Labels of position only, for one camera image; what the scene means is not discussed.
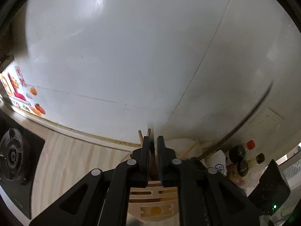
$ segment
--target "sticker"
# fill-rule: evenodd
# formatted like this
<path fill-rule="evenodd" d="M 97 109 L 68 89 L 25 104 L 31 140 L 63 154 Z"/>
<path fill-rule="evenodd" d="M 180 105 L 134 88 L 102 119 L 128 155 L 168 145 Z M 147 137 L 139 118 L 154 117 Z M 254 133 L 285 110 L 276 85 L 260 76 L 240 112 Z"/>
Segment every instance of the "sticker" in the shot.
<path fill-rule="evenodd" d="M 22 85 L 23 87 L 27 87 L 27 86 L 26 86 L 26 83 L 25 83 L 25 80 L 24 80 L 24 78 L 23 78 L 23 76 L 22 76 L 20 67 L 19 67 L 19 66 L 15 66 L 15 69 L 16 69 L 17 75 L 18 75 L 18 77 L 19 77 L 19 80 L 20 80 L 20 82 L 21 82 L 21 85 Z"/>
<path fill-rule="evenodd" d="M 30 112 L 29 108 L 27 106 L 25 106 L 24 104 L 22 105 L 23 109 L 27 110 Z"/>
<path fill-rule="evenodd" d="M 37 90 L 34 87 L 29 88 L 29 91 L 31 92 L 32 95 L 38 95 Z"/>
<path fill-rule="evenodd" d="M 224 167 L 224 165 L 222 165 L 222 164 L 216 164 L 216 165 L 215 165 L 215 168 L 216 168 L 217 171 L 220 172 L 221 174 L 223 174 L 224 171 L 225 171 L 225 167 Z"/>
<path fill-rule="evenodd" d="M 35 108 L 40 111 L 43 115 L 46 114 L 45 110 L 39 105 L 39 104 L 35 104 Z"/>
<path fill-rule="evenodd" d="M 26 97 L 28 97 L 29 99 L 33 99 L 29 93 L 26 93 Z"/>
<path fill-rule="evenodd" d="M 6 92 L 10 95 L 13 95 L 13 92 L 11 91 L 11 87 L 9 86 L 9 83 L 7 82 L 6 78 L 4 77 L 3 74 L 0 74 L 0 77 L 1 77 L 1 82 L 2 82 L 2 85 L 4 86 Z"/>
<path fill-rule="evenodd" d="M 32 110 L 36 115 L 42 116 L 41 112 L 40 112 L 39 110 L 37 110 L 36 108 L 31 107 L 31 106 L 29 106 L 29 108 L 31 108 L 31 110 Z"/>

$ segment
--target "plastic bottle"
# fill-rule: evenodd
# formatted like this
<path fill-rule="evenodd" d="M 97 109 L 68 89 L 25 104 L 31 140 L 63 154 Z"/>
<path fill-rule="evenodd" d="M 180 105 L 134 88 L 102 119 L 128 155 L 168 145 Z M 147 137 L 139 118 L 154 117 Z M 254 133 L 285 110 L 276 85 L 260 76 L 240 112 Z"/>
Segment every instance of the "plastic bottle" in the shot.
<path fill-rule="evenodd" d="M 206 160 L 206 167 L 214 167 L 218 172 L 227 175 L 226 157 L 222 150 L 215 152 Z"/>
<path fill-rule="evenodd" d="M 246 183 L 250 183 L 250 173 L 255 171 L 255 167 L 265 161 L 263 153 L 260 153 L 251 160 L 241 160 L 236 164 L 227 166 L 228 177 L 240 187 L 244 187 Z"/>
<path fill-rule="evenodd" d="M 245 158 L 248 150 L 254 148 L 255 148 L 255 142 L 253 140 L 248 141 L 245 146 L 241 144 L 234 146 L 233 148 L 231 148 L 225 153 L 226 165 L 230 166 L 232 164 L 238 163 L 239 161 Z"/>

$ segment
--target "black stovetop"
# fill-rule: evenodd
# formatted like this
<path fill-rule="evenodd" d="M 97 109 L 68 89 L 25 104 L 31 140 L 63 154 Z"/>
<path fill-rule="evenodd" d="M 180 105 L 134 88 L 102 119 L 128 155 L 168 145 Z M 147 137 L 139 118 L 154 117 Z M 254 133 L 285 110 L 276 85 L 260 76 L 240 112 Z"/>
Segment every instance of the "black stovetop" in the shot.
<path fill-rule="evenodd" d="M 27 218 L 31 219 L 31 192 L 33 180 L 45 140 L 22 127 L 0 110 L 0 140 L 10 128 L 18 129 L 29 145 L 29 170 L 24 179 L 14 181 L 7 180 L 0 170 L 0 186 L 17 208 Z"/>

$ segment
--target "label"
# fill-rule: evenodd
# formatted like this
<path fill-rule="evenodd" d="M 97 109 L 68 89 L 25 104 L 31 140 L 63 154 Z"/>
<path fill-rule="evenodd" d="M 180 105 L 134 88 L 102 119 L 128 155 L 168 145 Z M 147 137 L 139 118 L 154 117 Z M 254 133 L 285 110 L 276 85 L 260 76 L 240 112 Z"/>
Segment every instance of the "label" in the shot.
<path fill-rule="evenodd" d="M 226 156 L 226 166 L 232 165 L 233 162 L 232 162 L 232 161 L 230 160 L 230 158 L 229 158 L 229 151 L 227 151 L 227 152 L 225 153 L 225 156 Z"/>
<path fill-rule="evenodd" d="M 225 154 L 222 150 L 217 151 L 206 160 L 206 167 L 214 167 L 218 172 L 227 175 Z"/>
<path fill-rule="evenodd" d="M 22 76 L 20 67 L 19 67 L 19 66 L 15 66 L 15 70 L 16 70 L 16 73 L 17 73 L 17 75 L 18 75 L 18 77 L 19 77 L 19 80 L 20 80 L 21 85 L 22 85 L 23 87 L 27 87 L 27 86 L 26 86 L 26 83 L 25 83 L 25 80 L 24 80 L 24 78 L 23 78 L 23 76 Z"/>
<path fill-rule="evenodd" d="M 232 180 L 237 186 L 242 186 L 244 184 L 243 177 L 239 175 L 237 170 L 237 164 L 232 164 L 227 166 L 228 177 Z"/>

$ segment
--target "gas stove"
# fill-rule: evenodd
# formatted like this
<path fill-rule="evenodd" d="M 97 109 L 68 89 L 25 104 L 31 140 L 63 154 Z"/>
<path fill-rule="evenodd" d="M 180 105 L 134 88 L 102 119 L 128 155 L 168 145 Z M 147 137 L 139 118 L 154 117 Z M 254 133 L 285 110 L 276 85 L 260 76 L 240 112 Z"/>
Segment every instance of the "gas stove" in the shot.
<path fill-rule="evenodd" d="M 31 219 L 31 193 L 45 140 L 0 110 L 0 186 Z"/>

